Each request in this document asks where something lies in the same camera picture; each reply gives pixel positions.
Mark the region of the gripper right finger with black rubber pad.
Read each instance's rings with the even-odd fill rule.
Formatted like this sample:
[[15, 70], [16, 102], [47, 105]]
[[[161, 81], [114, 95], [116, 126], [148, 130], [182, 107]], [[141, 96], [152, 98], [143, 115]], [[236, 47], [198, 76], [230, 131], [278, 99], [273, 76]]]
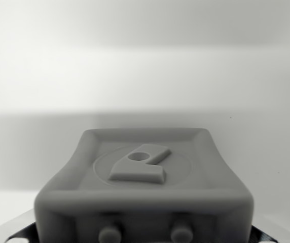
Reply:
[[290, 242], [290, 227], [266, 214], [254, 214], [248, 242]]

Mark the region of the gripper left finger with black rubber pad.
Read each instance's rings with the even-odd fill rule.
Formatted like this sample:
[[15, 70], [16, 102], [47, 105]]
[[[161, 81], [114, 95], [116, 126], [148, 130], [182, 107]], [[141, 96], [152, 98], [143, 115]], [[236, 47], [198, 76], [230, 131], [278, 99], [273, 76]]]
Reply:
[[0, 225], [0, 242], [21, 238], [28, 242], [39, 242], [33, 209]]

